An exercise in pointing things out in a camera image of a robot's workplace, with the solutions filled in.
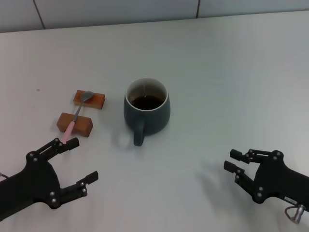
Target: mug rim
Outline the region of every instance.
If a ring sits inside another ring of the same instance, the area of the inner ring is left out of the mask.
[[[130,101],[129,101],[129,99],[127,98],[127,95],[126,95],[126,94],[127,94],[127,90],[129,89],[129,87],[130,87],[134,82],[139,81],[139,80],[142,80],[142,79],[154,80],[154,81],[157,81],[157,82],[159,82],[160,84],[163,85],[163,87],[164,87],[164,89],[165,89],[165,91],[166,91],[166,97],[165,97],[164,102],[163,102],[159,107],[157,107],[157,108],[155,108],[155,109],[152,109],[152,110],[142,110],[142,109],[136,108],[134,105],[132,105],[132,104],[130,103]],[[134,81],[132,81],[132,82],[130,83],[130,85],[129,85],[129,86],[127,87],[127,89],[126,89],[125,98],[126,98],[127,103],[129,103],[129,105],[132,106],[134,109],[139,110],[139,111],[143,111],[143,112],[150,112],[150,111],[154,111],[154,110],[157,110],[157,109],[159,109],[160,107],[162,107],[162,106],[167,102],[167,100],[168,100],[168,98],[169,98],[169,93],[168,93],[168,91],[167,91],[165,85],[164,85],[162,82],[160,82],[160,81],[158,81],[157,79],[154,79],[154,78],[143,77],[143,78],[140,78],[140,79],[136,79],[136,80],[134,80]]]

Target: mug handle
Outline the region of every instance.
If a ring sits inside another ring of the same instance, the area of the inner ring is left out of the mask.
[[[134,125],[134,145],[141,146],[144,141],[144,126],[145,126],[145,119],[140,117],[136,120]]]

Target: pink spoon handle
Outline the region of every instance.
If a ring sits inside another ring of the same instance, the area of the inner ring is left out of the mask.
[[[67,140],[69,140],[74,125],[75,125],[74,121],[70,122],[70,124],[68,125],[68,128],[66,129],[66,131],[64,132],[64,135],[62,137],[62,140],[61,140],[62,143],[66,144]]]

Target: spoon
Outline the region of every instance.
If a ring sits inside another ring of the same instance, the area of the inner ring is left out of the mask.
[[[67,140],[69,140],[69,137],[71,135],[71,132],[72,132],[73,127],[75,125],[75,122],[77,120],[77,116],[78,116],[78,114],[79,114],[79,112],[80,112],[84,102],[89,100],[89,99],[91,99],[92,97],[93,97],[93,92],[90,92],[90,91],[86,91],[85,93],[83,93],[81,95],[81,105],[79,106],[78,110],[76,111],[76,113],[74,115],[74,118],[73,118],[73,121],[70,122],[70,124],[68,125],[66,131],[64,132],[64,135],[63,135],[62,140],[61,140],[62,143],[65,144],[67,142]]]

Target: white wall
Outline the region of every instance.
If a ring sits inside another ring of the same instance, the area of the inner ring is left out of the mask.
[[[198,17],[309,10],[309,0],[200,0]]]
[[[198,0],[36,0],[47,29],[195,18]]]
[[[0,32],[43,29],[32,0],[0,0]]]

